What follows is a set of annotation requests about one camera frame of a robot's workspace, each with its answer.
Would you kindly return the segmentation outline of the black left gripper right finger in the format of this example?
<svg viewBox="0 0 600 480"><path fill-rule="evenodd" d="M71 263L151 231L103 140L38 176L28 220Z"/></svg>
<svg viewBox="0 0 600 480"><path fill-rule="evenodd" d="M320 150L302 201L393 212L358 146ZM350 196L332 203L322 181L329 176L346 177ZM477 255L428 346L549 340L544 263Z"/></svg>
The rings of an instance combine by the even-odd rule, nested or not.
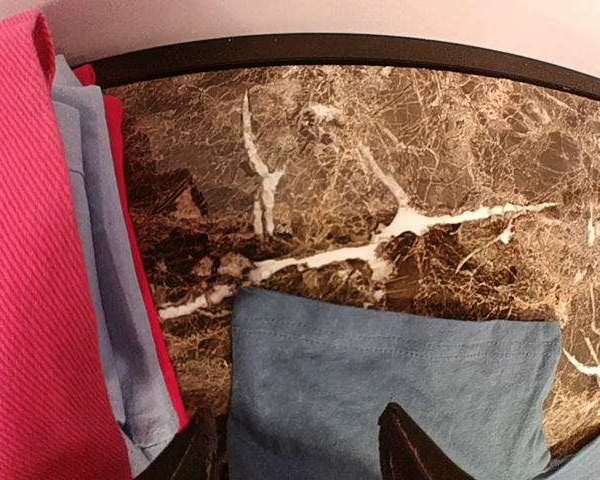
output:
<svg viewBox="0 0 600 480"><path fill-rule="evenodd" d="M384 480L473 480L397 403L378 419L379 461Z"/></svg>

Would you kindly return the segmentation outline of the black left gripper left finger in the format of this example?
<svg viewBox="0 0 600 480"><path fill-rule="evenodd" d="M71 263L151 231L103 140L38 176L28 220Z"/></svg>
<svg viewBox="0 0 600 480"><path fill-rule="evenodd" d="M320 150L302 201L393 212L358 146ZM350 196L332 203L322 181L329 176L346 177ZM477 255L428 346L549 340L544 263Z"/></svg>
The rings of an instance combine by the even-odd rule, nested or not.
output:
<svg viewBox="0 0 600 480"><path fill-rule="evenodd" d="M199 409L144 471L145 480L212 480L220 478L216 417Z"/></svg>

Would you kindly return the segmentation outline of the dark blue garment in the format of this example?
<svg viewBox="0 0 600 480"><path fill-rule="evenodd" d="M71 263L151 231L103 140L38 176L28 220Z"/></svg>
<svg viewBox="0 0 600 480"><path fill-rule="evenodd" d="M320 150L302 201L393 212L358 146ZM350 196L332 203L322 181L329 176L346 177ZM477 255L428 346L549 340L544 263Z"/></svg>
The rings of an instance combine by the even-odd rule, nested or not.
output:
<svg viewBox="0 0 600 480"><path fill-rule="evenodd" d="M475 479L600 479L600 434L554 460L542 430L561 355L555 323L244 289L231 326L233 479L378 479L378 419L390 402Z"/></svg>

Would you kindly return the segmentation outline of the pink trousers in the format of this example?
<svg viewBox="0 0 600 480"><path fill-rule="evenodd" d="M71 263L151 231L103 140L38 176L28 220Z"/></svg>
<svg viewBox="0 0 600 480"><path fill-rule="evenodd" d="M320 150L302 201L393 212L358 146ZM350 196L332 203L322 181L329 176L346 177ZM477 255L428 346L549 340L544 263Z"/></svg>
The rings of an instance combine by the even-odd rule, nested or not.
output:
<svg viewBox="0 0 600 480"><path fill-rule="evenodd" d="M0 22L0 479L127 479L54 74L41 12Z"/></svg>

